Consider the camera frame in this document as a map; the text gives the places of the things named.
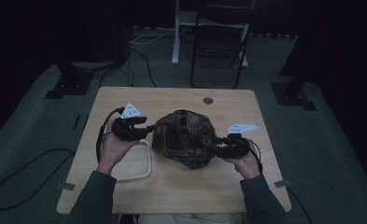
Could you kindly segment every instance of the table top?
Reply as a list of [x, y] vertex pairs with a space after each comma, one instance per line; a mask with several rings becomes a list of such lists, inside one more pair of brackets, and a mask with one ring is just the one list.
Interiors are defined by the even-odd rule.
[[[213, 100], [211, 105], [204, 98]], [[226, 136], [233, 123], [259, 124], [258, 130], [243, 133], [261, 149], [263, 174], [276, 198], [286, 211], [291, 209], [285, 188], [276, 188], [282, 180], [275, 153], [253, 91], [209, 90], [175, 88], [103, 87], [98, 91], [92, 112], [78, 145], [66, 183], [73, 190], [63, 189], [58, 212], [68, 214], [93, 170], [97, 160], [95, 143], [99, 128], [115, 108], [132, 102], [148, 120], [143, 127], [178, 109], [186, 109], [209, 117], [216, 135]], [[150, 144], [152, 133], [146, 139]], [[158, 152], [151, 150], [152, 172], [149, 177], [115, 187], [113, 213], [168, 214], [168, 213], [245, 213], [244, 196], [239, 181], [242, 180], [231, 163], [214, 158], [204, 168], [191, 170], [175, 165]], [[148, 169], [145, 145], [133, 147], [116, 165], [112, 176], [124, 178], [144, 174]]]

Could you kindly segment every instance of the gray carpet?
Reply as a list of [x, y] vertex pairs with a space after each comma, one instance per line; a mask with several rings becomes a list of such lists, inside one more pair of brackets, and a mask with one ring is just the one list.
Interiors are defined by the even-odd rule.
[[[134, 35], [163, 32], [135, 31]], [[191, 35], [183, 37], [178, 66], [171, 65], [171, 36], [146, 45], [132, 45], [148, 58], [157, 87], [191, 87]], [[249, 66], [243, 70], [237, 89], [256, 92], [282, 175], [292, 183], [291, 189], [314, 223], [367, 223], [367, 177], [319, 87], [310, 83], [303, 86], [318, 111], [280, 106], [276, 102], [270, 83], [289, 82], [290, 77], [282, 77], [279, 72], [294, 43], [294, 38], [252, 36], [247, 49]], [[91, 68], [100, 63], [77, 65]], [[135, 52], [130, 64], [109, 73], [102, 85], [129, 86], [127, 74], [131, 71], [134, 86], [152, 87], [146, 61]], [[86, 95], [65, 96], [60, 100], [44, 99], [59, 78], [56, 66], [39, 76], [0, 131], [0, 180], [47, 149], [78, 147], [104, 73], [95, 74]], [[66, 152], [46, 155], [12, 178], [0, 189], [0, 206], [18, 203], [29, 196], [67, 155]], [[30, 201], [15, 209], [0, 211], [0, 223], [64, 223], [66, 216], [56, 211], [61, 194], [57, 186], [66, 179], [72, 160], [70, 158]], [[289, 223], [308, 223], [300, 205], [294, 198], [290, 200]]]

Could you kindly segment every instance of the white tag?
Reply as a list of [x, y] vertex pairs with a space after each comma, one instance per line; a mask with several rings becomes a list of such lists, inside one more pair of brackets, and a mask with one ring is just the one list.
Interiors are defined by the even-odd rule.
[[124, 111], [121, 114], [122, 119], [130, 119], [142, 116], [142, 112], [140, 112], [134, 105], [130, 102], [127, 106], [125, 106]]
[[234, 123], [228, 130], [227, 133], [244, 133], [255, 129], [259, 129], [259, 124], [236, 124]]

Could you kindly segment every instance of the black cable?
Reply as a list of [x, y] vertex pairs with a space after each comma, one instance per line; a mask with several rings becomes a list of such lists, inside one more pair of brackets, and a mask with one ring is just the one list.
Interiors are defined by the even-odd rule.
[[114, 70], [114, 69], [116, 69], [116, 67], [111, 67], [111, 68], [109, 68], [103, 75], [102, 75], [102, 77], [101, 77], [101, 80], [99, 80], [99, 88], [101, 88], [102, 87], [102, 81], [104, 80], [104, 78], [106, 77], [106, 75], [109, 73], [109, 72], [111, 72], [112, 70]]
[[123, 74], [125, 74], [125, 75], [127, 75], [127, 83], [131, 86], [131, 87], [133, 87], [134, 86], [134, 73], [133, 73], [133, 71], [131, 71], [131, 69], [130, 69], [130, 66], [131, 66], [131, 60], [130, 59], [128, 59], [127, 60], [127, 70], [129, 71], [129, 73], [127, 73], [127, 72], [123, 72], [123, 71], [121, 71]]
[[23, 205], [24, 203], [27, 203], [29, 200], [31, 200], [45, 185], [46, 183], [52, 178], [52, 176], [59, 170], [59, 168], [73, 155], [76, 154], [76, 151], [67, 149], [67, 148], [53, 148], [50, 150], [47, 150], [43, 153], [41, 153], [40, 155], [36, 156], [34, 159], [32, 159], [31, 161], [29, 161], [28, 163], [26, 163], [24, 166], [22, 166], [22, 168], [20, 168], [18, 171], [14, 172], [13, 174], [7, 176], [6, 178], [2, 179], [0, 181], [0, 188], [5, 185], [9, 179], [11, 179], [13, 176], [17, 175], [18, 173], [20, 173], [21, 171], [23, 171], [25, 168], [27, 168], [30, 164], [32, 164], [34, 161], [36, 161], [37, 159], [39, 159], [40, 157], [43, 157], [44, 155], [53, 152], [53, 151], [67, 151], [69, 152], [69, 155], [52, 171], [52, 173], [47, 177], [47, 179], [40, 185], [40, 187], [38, 187], [34, 193], [32, 193], [28, 198], [26, 198], [25, 200], [23, 200], [20, 203], [16, 203], [10, 206], [5, 206], [5, 207], [0, 207], [0, 211], [7, 211], [13, 208], [16, 208], [18, 206]]
[[114, 40], [114, 55], [115, 55], [115, 59], [117, 59], [117, 52], [118, 52], [118, 47], [117, 47], [117, 34], [116, 34], [116, 27], [115, 27], [115, 21], [113, 20], [113, 12], [112, 12], [112, 6], [110, 4], [110, 1], [107, 0], [106, 1], [106, 8], [107, 8], [107, 15], [110, 19], [110, 23], [111, 23], [111, 29], [112, 29], [112, 33], [113, 33], [113, 40]]
[[117, 62], [113, 62], [113, 63], [108, 63], [108, 64], [105, 64], [105, 65], [102, 65], [102, 66], [99, 66], [99, 67], [95, 67], [95, 68], [92, 68], [92, 71], [95, 73], [95, 72], [99, 72], [99, 71], [102, 71], [102, 70], [105, 70], [105, 69], [116, 67], [116, 63]]
[[260, 151], [259, 146], [258, 146], [255, 142], [253, 142], [253, 140], [249, 140], [249, 139], [248, 139], [248, 142], [252, 143], [252, 144], [257, 148], [257, 150], [258, 150], [258, 152], [259, 152], [259, 161], [261, 161], [261, 151]]
[[294, 199], [297, 201], [297, 203], [299, 203], [299, 205], [302, 207], [302, 209], [303, 209], [303, 211], [304, 211], [304, 213], [305, 213], [305, 215], [308, 219], [308, 222], [313, 224], [311, 218], [309, 217], [307, 211], [305, 210], [305, 208], [304, 208], [302, 202], [299, 200], [299, 198], [293, 193], [293, 191], [290, 188], [286, 187], [286, 190], [294, 197]]
[[146, 63], [148, 64], [148, 76], [150, 77], [150, 80], [153, 83], [153, 86], [155, 88], [157, 88], [156, 84], [154, 83], [153, 77], [151, 76], [151, 73], [150, 73], [150, 64], [148, 63], [148, 58], [146, 58], [145, 55], [143, 55], [141, 52], [137, 51], [136, 49], [133, 49], [131, 47], [130, 47], [130, 49], [135, 51], [136, 53], [138, 53], [140, 56], [142, 56], [146, 60]]
[[116, 108], [112, 112], [110, 112], [110, 114], [107, 115], [107, 117], [106, 117], [106, 119], [104, 121], [104, 124], [99, 129], [98, 138], [96, 140], [96, 145], [95, 145], [95, 147], [96, 147], [96, 159], [98, 160], [98, 163], [99, 163], [99, 159], [101, 158], [102, 137], [104, 136], [104, 132], [105, 132], [105, 128], [106, 128], [107, 122], [119, 110], [121, 110], [121, 108]]

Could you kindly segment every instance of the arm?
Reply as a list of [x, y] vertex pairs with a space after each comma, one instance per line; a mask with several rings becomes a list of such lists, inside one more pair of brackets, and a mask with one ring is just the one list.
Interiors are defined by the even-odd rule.
[[288, 223], [285, 210], [268, 188], [264, 175], [241, 181], [247, 217], [253, 223]]
[[250, 223], [274, 224], [288, 223], [285, 210], [268, 188], [258, 162], [249, 151], [241, 159], [225, 159], [234, 164], [234, 168], [244, 178], [240, 182]]
[[110, 176], [113, 167], [121, 161], [137, 141], [123, 142], [111, 132], [113, 120], [107, 123], [102, 139], [101, 156], [78, 200], [70, 212], [67, 224], [111, 223], [113, 192], [116, 179]]

